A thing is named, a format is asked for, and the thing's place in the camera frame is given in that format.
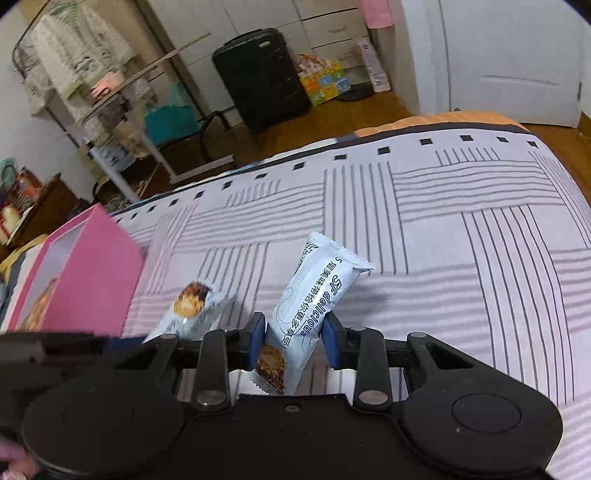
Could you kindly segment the person's left hand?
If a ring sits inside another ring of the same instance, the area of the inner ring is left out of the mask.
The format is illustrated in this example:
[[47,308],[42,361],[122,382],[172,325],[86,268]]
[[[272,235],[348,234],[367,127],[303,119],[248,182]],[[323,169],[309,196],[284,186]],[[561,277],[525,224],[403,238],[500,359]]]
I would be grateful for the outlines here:
[[19,444],[5,437],[0,442],[1,463],[7,467],[1,469],[1,479],[33,479],[39,473],[35,460]]

